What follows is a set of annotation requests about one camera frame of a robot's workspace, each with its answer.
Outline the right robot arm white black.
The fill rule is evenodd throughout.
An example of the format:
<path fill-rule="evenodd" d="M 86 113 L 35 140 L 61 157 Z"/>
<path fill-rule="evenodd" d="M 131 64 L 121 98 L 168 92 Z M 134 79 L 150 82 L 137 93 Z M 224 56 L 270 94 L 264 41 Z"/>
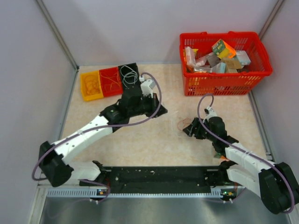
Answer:
<path fill-rule="evenodd" d="M 285 162 L 266 161 L 247 150 L 227 134 L 222 118 L 195 118 L 183 132 L 211 141 L 215 151 L 227 159 L 218 173 L 222 184 L 236 182 L 244 186 L 261 198 L 273 214 L 289 211 L 299 203 L 299 184 L 291 167 Z"/>

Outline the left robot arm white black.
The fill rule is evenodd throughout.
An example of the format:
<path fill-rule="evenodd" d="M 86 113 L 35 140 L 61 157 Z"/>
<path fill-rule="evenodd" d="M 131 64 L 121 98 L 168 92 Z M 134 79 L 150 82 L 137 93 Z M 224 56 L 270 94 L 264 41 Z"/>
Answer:
<path fill-rule="evenodd" d="M 69 164 L 74 157 L 94 142 L 130 126 L 130 118 L 145 115 L 147 119 L 157 118 L 168 111 L 161 104 L 156 93 L 143 95 L 139 89 L 124 91 L 115 104 L 106 107 L 87 125 L 72 135 L 49 143 L 42 143 L 39 149 L 39 168 L 53 187 L 59 187 L 70 180 L 75 169 Z"/>

